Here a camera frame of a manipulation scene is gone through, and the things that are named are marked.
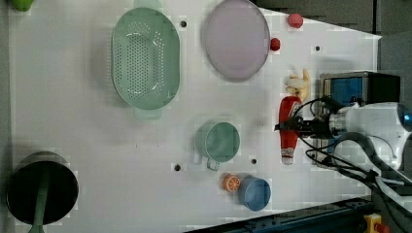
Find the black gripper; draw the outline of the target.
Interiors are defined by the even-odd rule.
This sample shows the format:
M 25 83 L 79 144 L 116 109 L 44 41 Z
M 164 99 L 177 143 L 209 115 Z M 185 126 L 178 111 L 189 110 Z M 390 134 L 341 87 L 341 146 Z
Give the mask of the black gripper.
M 315 117 L 307 122 L 303 118 L 292 117 L 275 125 L 275 131 L 308 131 L 307 136 L 315 139 L 330 139 L 328 117 Z

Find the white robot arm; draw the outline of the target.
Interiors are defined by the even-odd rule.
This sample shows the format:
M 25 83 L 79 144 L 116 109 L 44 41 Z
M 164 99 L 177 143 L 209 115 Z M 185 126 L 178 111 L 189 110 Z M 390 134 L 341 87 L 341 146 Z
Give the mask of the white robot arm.
M 275 130 L 290 133 L 305 143 L 309 138 L 328 140 L 310 151 L 323 155 L 314 162 L 377 188 L 396 205 L 411 210 L 411 179 L 399 172 L 404 147 L 411 136 L 411 113 L 397 102 L 343 106 L 321 100 L 321 110 L 306 119 L 303 106 L 283 108 Z

